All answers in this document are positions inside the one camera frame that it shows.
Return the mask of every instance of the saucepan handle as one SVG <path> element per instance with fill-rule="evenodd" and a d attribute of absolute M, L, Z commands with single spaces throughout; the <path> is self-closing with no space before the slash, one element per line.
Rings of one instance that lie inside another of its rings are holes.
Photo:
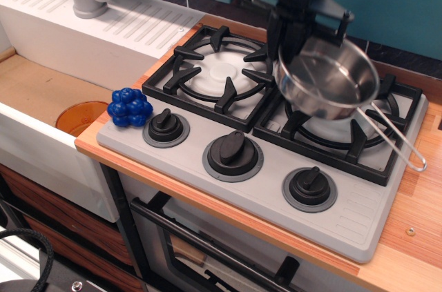
<path fill-rule="evenodd" d="M 387 123 L 387 125 L 393 129 L 393 131 L 403 140 L 403 142 L 411 148 L 411 150 L 413 151 L 414 154 L 416 154 L 416 156 L 422 161 L 422 167 L 419 168 L 417 166 L 415 166 L 404 154 L 402 154 L 402 152 L 399 150 L 399 148 L 397 148 L 397 146 L 385 135 L 385 133 L 372 121 L 372 119 L 370 117 L 368 117 L 362 109 L 357 108 L 356 110 L 358 111 L 359 115 L 361 115 L 369 124 L 372 128 L 374 128 L 374 130 L 385 140 L 385 142 L 387 144 L 390 145 L 390 147 L 393 148 L 393 150 L 397 153 L 397 155 L 399 155 L 399 157 L 413 170 L 417 171 L 417 172 L 422 172 L 427 168 L 427 161 L 425 160 L 425 158 L 422 156 L 422 154 L 420 154 L 420 152 L 418 152 L 418 150 L 413 146 L 413 144 L 402 134 L 402 132 L 392 123 L 392 121 L 390 121 L 388 119 L 387 116 L 385 116 L 385 114 L 382 112 L 382 110 L 379 109 L 379 107 L 372 102 L 371 103 L 372 107 L 374 108 L 374 110 L 385 120 L 385 123 Z"/>

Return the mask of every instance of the black burner grate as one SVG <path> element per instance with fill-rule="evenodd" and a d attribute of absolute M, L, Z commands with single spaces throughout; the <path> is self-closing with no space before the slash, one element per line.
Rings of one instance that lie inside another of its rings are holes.
<path fill-rule="evenodd" d="M 399 117 L 398 106 L 392 94 L 402 95 L 411 99 L 411 106 L 405 118 Z M 381 90 L 376 99 L 382 99 L 388 103 L 391 113 L 386 115 L 399 130 L 406 133 L 421 95 L 422 90 L 396 83 L 395 77 L 388 75 L 382 80 Z M 280 105 L 285 105 L 287 123 L 281 128 L 280 132 L 278 132 L 267 128 L 267 126 Z M 376 113 L 367 112 L 367 114 L 372 119 L 382 122 Z M 303 124 L 307 122 L 309 118 L 310 117 L 300 111 L 292 111 L 291 105 L 278 93 L 253 128 L 253 135 L 381 186 L 387 185 L 397 159 L 397 154 L 394 151 L 392 151 L 383 171 L 370 168 L 358 162 L 360 155 L 366 148 L 378 146 L 383 142 L 380 136 L 367 139 L 361 127 L 357 124 L 356 120 L 353 119 L 351 120 L 353 133 L 352 142 L 331 142 L 309 132 L 303 127 Z M 386 128 L 384 133 L 388 136 L 394 135 L 391 128 Z M 302 137 L 295 138 L 296 134 L 302 135 Z M 400 148 L 402 140 L 397 139 L 396 145 Z M 341 152 L 329 150 L 330 148 L 341 150 Z"/>
<path fill-rule="evenodd" d="M 242 74 L 256 85 L 244 93 L 237 93 L 232 79 L 227 77 L 224 93 L 219 97 L 205 95 L 189 88 L 186 82 L 202 72 L 200 67 L 193 67 L 192 64 L 192 61 L 204 59 L 204 55 L 195 50 L 203 46 L 211 46 L 214 52 L 220 52 L 226 45 L 250 50 L 251 53 L 244 55 L 244 62 L 265 64 L 264 72 L 242 69 Z M 267 56 L 266 45 L 262 42 L 232 34 L 226 26 L 219 29 L 202 26 L 183 46 L 177 47 L 174 55 L 144 82 L 142 91 L 145 95 L 232 128 L 249 132 L 265 108 L 265 103 L 277 92 L 272 73 L 273 63 Z M 162 81 L 165 81 L 163 86 L 159 85 Z M 235 102 L 250 98 L 257 93 L 262 93 L 262 98 L 252 107 L 248 116 L 239 118 L 231 113 L 231 107 Z"/>

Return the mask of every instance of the black knob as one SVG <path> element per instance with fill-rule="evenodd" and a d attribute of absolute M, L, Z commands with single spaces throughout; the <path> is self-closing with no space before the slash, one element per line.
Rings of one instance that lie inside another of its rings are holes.
<path fill-rule="evenodd" d="M 213 170 L 223 175 L 238 176 L 256 165 L 258 151 L 242 131 L 236 130 L 212 143 L 207 160 Z"/>
<path fill-rule="evenodd" d="M 310 206 L 322 204 L 330 196 L 329 181 L 317 166 L 296 173 L 289 190 L 297 201 Z"/>
<path fill-rule="evenodd" d="M 166 108 L 163 112 L 152 118 L 148 133 L 157 142 L 171 142 L 177 139 L 183 132 L 184 127 L 180 118 Z"/>

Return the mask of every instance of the saucepan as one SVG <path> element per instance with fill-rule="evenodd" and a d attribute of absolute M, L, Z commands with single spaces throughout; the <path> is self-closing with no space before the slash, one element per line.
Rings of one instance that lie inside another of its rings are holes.
<path fill-rule="evenodd" d="M 284 97 L 304 114 L 323 119 L 344 119 L 359 114 L 389 144 L 407 165 L 418 171 L 427 168 L 425 158 L 374 103 L 379 76 L 368 56 L 355 44 L 344 40 L 337 46 L 310 37 L 299 55 L 286 64 L 279 49 L 276 83 Z M 385 123 L 422 161 L 417 167 L 395 146 L 361 107 L 370 105 Z"/>

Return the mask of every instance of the stove top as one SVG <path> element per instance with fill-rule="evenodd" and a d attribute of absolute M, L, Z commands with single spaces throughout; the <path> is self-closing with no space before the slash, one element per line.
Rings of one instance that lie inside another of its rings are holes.
<path fill-rule="evenodd" d="M 119 128 L 110 121 L 97 141 L 367 262 L 405 162 L 361 121 L 314 121 L 297 113 L 275 87 L 265 50 L 228 28 L 203 27 L 143 85 L 154 107 L 146 126 Z M 414 142 L 427 108 L 422 92 L 389 76 L 377 101 Z M 179 137 L 170 139 L 169 131 Z M 159 145 L 162 139 L 170 146 Z M 401 151 L 410 154 L 407 146 Z"/>

